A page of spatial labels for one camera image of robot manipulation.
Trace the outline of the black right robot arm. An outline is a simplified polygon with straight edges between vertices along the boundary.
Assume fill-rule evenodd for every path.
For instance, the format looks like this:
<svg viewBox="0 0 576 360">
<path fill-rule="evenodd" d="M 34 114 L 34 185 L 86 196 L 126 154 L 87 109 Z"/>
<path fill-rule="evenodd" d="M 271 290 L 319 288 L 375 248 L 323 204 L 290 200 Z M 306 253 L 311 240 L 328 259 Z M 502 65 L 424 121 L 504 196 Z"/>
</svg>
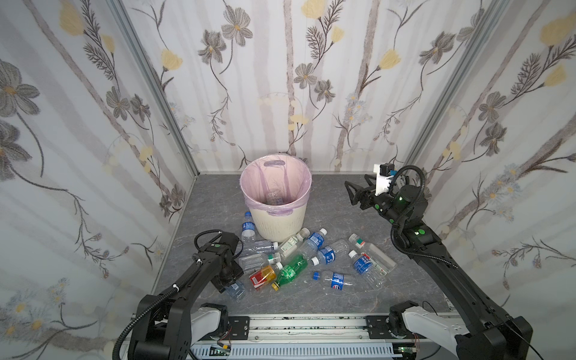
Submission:
<svg viewBox="0 0 576 360">
<path fill-rule="evenodd" d="M 425 270 L 454 305 L 462 323 L 426 311 L 414 301 L 390 307 L 387 328 L 396 338 L 421 335 L 459 359 L 526 359 L 533 327 L 512 317 L 456 263 L 440 237 L 423 221 L 426 177 L 414 165 L 392 164 L 365 175 L 365 187 L 345 181 L 350 202 L 374 209 L 391 224 L 394 248 Z"/>
</svg>

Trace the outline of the pepsi bottle white cap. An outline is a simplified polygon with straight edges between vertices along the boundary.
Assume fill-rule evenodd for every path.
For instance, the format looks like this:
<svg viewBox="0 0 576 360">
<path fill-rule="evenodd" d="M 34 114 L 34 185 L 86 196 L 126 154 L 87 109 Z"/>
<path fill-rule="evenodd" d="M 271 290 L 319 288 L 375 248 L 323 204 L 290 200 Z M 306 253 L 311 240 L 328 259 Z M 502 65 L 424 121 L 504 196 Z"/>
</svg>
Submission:
<svg viewBox="0 0 576 360">
<path fill-rule="evenodd" d="M 351 250 L 348 257 L 352 267 L 374 289 L 381 289 L 386 281 L 386 270 L 371 256 Z"/>
</svg>

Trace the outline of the clear bottle green red label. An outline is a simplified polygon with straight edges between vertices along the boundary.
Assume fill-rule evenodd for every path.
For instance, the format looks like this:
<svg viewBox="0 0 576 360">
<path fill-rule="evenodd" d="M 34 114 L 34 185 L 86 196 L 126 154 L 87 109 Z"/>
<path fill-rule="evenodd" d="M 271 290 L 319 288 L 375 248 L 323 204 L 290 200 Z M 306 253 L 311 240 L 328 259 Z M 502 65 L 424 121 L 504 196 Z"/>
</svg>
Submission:
<svg viewBox="0 0 576 360">
<path fill-rule="evenodd" d="M 397 263 L 392 258 L 375 244 L 366 242 L 357 234 L 353 233 L 349 237 L 349 242 L 356 254 L 364 257 L 365 262 L 371 263 L 383 276 L 386 276 L 397 267 Z"/>
</svg>

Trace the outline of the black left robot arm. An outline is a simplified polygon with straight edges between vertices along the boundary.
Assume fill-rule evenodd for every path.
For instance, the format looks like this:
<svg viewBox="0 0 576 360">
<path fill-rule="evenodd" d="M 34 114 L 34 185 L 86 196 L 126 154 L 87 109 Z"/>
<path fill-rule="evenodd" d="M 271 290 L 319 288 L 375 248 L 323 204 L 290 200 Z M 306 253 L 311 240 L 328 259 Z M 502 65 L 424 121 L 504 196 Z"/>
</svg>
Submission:
<svg viewBox="0 0 576 360">
<path fill-rule="evenodd" d="M 172 285 L 139 302 L 134 318 L 118 336 L 112 359 L 121 358 L 126 340 L 129 359 L 186 359 L 193 345 L 191 309 L 212 284 L 219 292 L 243 275 L 237 259 L 245 243 L 234 233 L 210 229 L 194 237 L 192 264 Z"/>
</svg>

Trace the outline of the pepsi bottle blue cap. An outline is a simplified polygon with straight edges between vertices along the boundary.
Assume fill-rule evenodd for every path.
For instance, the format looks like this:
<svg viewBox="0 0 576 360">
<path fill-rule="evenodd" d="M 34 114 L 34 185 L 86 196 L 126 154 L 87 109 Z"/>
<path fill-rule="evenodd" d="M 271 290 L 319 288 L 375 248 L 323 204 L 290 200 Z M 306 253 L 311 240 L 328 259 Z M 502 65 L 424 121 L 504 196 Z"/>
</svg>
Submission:
<svg viewBox="0 0 576 360">
<path fill-rule="evenodd" d="M 355 285 L 350 275 L 335 271 L 314 271 L 312 279 L 324 289 L 337 291 L 347 290 Z"/>
</svg>

